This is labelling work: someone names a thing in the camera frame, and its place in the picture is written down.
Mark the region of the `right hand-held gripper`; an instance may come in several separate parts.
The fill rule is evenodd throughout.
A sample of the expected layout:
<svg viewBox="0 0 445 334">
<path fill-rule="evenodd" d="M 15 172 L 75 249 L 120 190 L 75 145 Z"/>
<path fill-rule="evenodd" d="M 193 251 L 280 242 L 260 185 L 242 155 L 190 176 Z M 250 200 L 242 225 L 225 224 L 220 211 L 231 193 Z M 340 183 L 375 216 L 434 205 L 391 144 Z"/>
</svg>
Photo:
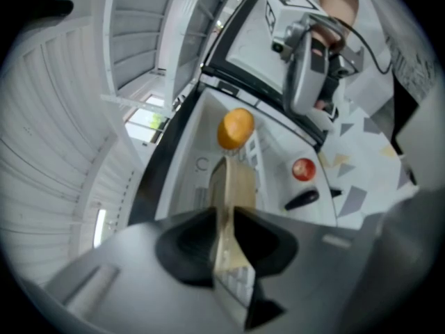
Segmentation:
<svg viewBox="0 0 445 334">
<path fill-rule="evenodd" d="M 335 121 L 339 112 L 334 94 L 339 80 L 363 70 L 364 48 L 353 51 L 346 44 L 345 34 L 351 26 L 327 15 L 313 0 L 266 0 L 265 18 L 271 49 L 288 65 L 282 88 L 285 107 L 296 115 L 305 115 L 314 107 Z M 342 31 L 344 48 L 329 52 L 312 37 L 315 24 Z"/>
</svg>

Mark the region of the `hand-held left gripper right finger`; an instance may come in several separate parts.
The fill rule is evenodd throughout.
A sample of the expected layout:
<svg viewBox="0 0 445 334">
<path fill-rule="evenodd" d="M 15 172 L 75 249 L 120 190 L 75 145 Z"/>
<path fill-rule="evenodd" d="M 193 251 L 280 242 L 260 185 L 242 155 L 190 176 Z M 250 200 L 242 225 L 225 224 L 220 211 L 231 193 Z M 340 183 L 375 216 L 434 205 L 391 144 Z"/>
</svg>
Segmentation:
<svg viewBox="0 0 445 334">
<path fill-rule="evenodd" d="M 244 329 L 252 330 L 286 310 L 265 295 L 261 280 L 281 274 L 298 253 L 297 239 L 284 228 L 264 220 L 253 208 L 234 208 L 234 236 L 255 271 L 252 299 Z"/>
</svg>

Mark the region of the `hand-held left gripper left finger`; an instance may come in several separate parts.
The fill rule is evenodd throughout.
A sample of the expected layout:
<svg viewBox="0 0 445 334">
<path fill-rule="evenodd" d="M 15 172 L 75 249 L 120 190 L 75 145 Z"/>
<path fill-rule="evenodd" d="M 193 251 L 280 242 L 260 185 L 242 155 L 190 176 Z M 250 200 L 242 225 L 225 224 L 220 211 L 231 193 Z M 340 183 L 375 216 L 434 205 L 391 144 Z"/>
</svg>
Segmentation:
<svg viewBox="0 0 445 334">
<path fill-rule="evenodd" d="M 160 265 L 178 282 L 213 287 L 211 252 L 216 240 L 215 207 L 196 209 L 157 222 L 155 254 Z"/>
</svg>

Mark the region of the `person's right hand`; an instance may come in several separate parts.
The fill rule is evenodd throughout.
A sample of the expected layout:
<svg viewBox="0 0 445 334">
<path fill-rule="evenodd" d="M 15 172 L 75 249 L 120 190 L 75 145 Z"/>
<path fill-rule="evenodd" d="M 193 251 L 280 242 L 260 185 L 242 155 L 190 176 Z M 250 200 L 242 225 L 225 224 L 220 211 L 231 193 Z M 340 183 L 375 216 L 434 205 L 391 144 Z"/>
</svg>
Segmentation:
<svg viewBox="0 0 445 334">
<path fill-rule="evenodd" d="M 344 48 L 345 41 L 342 31 L 337 33 L 328 27 L 315 24 L 311 28 L 311 34 L 331 53 L 339 53 Z"/>
</svg>

